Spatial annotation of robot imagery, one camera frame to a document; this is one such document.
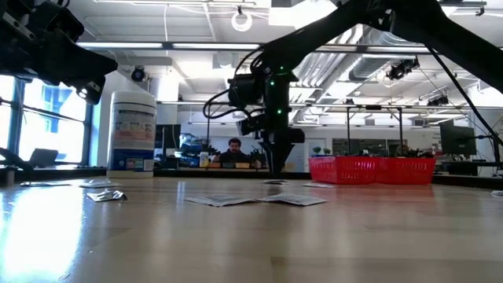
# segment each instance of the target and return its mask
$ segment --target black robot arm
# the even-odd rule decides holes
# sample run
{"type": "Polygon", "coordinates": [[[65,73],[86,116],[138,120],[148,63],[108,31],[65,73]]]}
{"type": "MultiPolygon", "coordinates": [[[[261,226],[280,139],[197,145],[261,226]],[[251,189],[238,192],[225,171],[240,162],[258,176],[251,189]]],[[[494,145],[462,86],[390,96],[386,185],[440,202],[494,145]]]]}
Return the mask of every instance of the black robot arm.
{"type": "Polygon", "coordinates": [[[231,106],[244,108],[263,103],[262,114],[240,121],[237,126],[242,134],[261,131],[273,175],[280,174],[292,143],[304,142],[303,132],[288,126],[289,84],[296,80],[292,70],[307,54],[356,24],[423,43],[503,91],[503,52],[450,20],[436,0],[350,0],[339,4],[325,18],[260,46],[253,52],[261,54],[251,63],[251,74],[235,75],[230,81],[231,106]]]}

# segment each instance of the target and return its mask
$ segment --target security camera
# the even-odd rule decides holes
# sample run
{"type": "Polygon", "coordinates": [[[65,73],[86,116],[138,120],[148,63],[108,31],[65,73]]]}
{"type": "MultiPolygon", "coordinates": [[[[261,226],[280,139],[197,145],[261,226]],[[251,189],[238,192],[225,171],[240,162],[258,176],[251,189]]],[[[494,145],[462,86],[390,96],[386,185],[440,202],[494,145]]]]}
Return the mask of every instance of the security camera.
{"type": "Polygon", "coordinates": [[[145,66],[135,66],[131,73],[131,79],[135,82],[144,82],[149,79],[149,74],[145,72],[145,66]]]}

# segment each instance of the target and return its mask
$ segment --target laptop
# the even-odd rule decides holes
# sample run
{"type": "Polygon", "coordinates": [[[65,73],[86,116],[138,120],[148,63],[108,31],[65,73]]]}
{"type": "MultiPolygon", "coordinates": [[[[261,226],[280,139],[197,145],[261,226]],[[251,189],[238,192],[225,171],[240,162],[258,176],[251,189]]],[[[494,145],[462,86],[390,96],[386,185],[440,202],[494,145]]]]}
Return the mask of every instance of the laptop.
{"type": "Polygon", "coordinates": [[[53,149],[35,149],[31,154],[28,163],[33,167],[45,168],[54,166],[57,154],[59,152],[53,149]]]}

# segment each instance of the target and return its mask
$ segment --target wooden table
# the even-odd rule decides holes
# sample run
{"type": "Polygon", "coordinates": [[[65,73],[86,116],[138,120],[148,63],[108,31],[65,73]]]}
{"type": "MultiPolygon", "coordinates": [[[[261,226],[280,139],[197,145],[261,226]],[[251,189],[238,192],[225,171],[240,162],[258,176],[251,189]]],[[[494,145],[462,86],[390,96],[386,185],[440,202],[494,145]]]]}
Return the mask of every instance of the wooden table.
{"type": "Polygon", "coordinates": [[[448,186],[122,180],[93,189],[0,190],[0,281],[503,282],[503,198],[448,186]],[[212,193],[324,197],[307,208],[184,201],[212,193]]]}

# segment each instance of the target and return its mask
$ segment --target white packet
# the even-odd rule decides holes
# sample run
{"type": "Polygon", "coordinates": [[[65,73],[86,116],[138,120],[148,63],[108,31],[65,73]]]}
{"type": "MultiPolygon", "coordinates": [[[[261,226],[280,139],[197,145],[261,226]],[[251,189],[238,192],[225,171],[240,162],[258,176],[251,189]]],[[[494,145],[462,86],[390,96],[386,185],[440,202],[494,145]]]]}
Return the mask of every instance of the white packet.
{"type": "Polygon", "coordinates": [[[116,182],[110,182],[110,180],[107,180],[107,179],[93,179],[88,182],[84,182],[83,184],[80,184],[79,186],[81,186],[83,188],[99,189],[99,188],[110,188],[110,187],[115,187],[115,186],[122,186],[122,184],[119,184],[116,182]]]}
{"type": "Polygon", "coordinates": [[[335,188],[334,185],[322,184],[322,183],[316,183],[316,182],[310,182],[310,183],[304,184],[303,186],[309,186],[309,187],[315,187],[315,188],[328,188],[328,189],[335,188]]]}
{"type": "Polygon", "coordinates": [[[102,193],[87,193],[87,196],[94,201],[127,200],[126,195],[121,191],[104,191],[102,193]]]}
{"type": "Polygon", "coordinates": [[[217,208],[220,208],[225,205],[242,204],[249,201],[255,201],[251,198],[233,197],[225,194],[215,194],[205,197],[187,197],[185,200],[192,201],[198,204],[212,205],[217,208]]]}
{"type": "Polygon", "coordinates": [[[300,196],[300,195],[295,195],[292,193],[280,193],[275,196],[270,196],[270,197],[264,197],[261,199],[258,199],[260,201],[281,201],[289,204],[295,204],[295,205],[302,205],[302,206],[307,206],[307,205],[312,205],[312,204],[320,204],[324,203],[327,200],[323,200],[321,198],[317,197],[309,197],[309,196],[300,196]]]}

